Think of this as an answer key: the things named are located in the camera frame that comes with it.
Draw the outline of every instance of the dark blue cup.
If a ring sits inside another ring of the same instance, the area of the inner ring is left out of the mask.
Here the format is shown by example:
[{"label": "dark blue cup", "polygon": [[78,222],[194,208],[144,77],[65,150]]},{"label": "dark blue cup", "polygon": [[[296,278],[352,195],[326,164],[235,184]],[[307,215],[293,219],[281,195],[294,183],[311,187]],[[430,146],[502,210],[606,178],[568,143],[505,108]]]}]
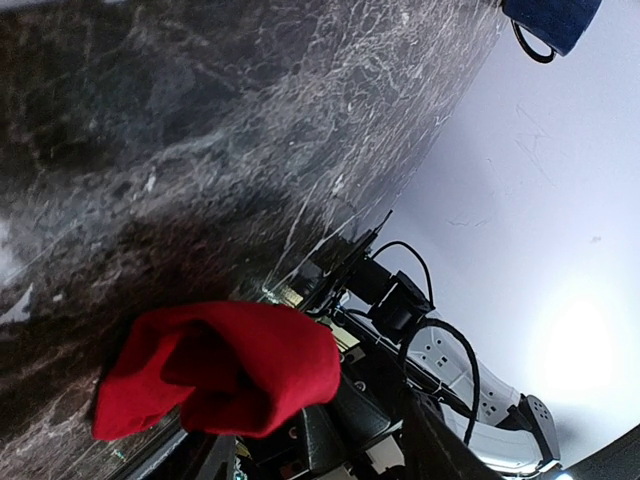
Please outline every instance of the dark blue cup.
[{"label": "dark blue cup", "polygon": [[[502,11],[511,18],[520,46],[534,60],[549,63],[556,53],[569,53],[595,16],[602,0],[504,0]],[[522,29],[549,47],[549,55],[537,53],[525,40]]]}]

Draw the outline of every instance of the mug handle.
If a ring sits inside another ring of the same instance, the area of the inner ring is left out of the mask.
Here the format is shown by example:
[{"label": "mug handle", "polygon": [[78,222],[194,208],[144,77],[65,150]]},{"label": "mug handle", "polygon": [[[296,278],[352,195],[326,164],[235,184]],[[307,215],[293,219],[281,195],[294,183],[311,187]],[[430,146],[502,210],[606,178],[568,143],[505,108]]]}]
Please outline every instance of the mug handle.
[{"label": "mug handle", "polygon": [[549,55],[541,55],[536,52],[525,40],[524,35],[522,34],[522,27],[518,25],[514,20],[511,20],[511,25],[513,26],[513,32],[516,34],[516,39],[518,40],[518,43],[520,44],[522,49],[536,62],[551,63],[553,59],[556,58],[556,52],[553,48],[551,49],[551,53]]}]

